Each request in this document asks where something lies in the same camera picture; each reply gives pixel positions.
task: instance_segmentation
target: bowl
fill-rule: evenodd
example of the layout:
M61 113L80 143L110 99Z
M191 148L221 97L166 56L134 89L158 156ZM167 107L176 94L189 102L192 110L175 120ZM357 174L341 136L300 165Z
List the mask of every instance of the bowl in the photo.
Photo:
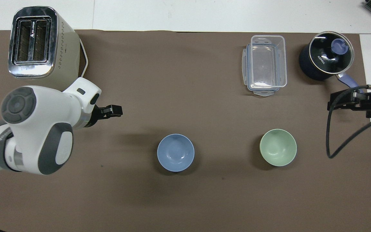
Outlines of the bowl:
M193 143L184 135L167 135L157 148L157 158L161 166L171 172L187 169L194 160Z
M263 135L260 153L271 165L285 166L296 157L297 144L293 136L283 129L273 129Z

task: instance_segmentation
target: blue pot handle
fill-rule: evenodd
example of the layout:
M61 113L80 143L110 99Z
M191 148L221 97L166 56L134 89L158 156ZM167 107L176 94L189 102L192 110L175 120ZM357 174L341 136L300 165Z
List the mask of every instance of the blue pot handle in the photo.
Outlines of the blue pot handle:
M336 77L341 83L349 86L349 88L359 86L359 84L351 76L347 75L345 72L337 74Z

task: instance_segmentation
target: plastic container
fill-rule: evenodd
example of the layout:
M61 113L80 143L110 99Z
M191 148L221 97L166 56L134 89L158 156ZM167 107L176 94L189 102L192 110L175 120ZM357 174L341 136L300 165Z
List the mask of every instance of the plastic container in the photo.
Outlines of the plastic container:
M243 81L254 94L270 96L287 84L286 44L280 35L255 35L243 49Z

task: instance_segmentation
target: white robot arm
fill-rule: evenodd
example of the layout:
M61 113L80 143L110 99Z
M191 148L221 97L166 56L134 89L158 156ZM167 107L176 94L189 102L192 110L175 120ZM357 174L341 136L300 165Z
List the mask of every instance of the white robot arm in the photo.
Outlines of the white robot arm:
M71 154L73 129L122 115L119 106L97 107L100 94L84 78L63 92L24 86L8 94L1 106L0 170L49 175L60 169Z

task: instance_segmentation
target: brown tabletop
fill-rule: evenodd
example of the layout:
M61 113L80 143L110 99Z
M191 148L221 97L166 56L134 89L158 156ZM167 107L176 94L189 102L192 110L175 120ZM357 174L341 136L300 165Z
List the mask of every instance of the brown tabletop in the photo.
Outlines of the brown tabletop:
M271 97L243 85L241 55L253 35L169 31L78 31L85 78L100 107L124 115L74 131L69 161L52 175L0 171L0 229L7 231L371 231L371 131L334 159L325 152L327 101L346 86L314 81L298 55L315 34L286 40L288 84ZM365 83L359 36L348 71ZM27 85L7 70L9 31L0 31L0 103ZM333 114L331 149L368 123L364 112ZM295 160L273 167L259 141L289 131ZM156 157L180 133L195 147L185 171Z

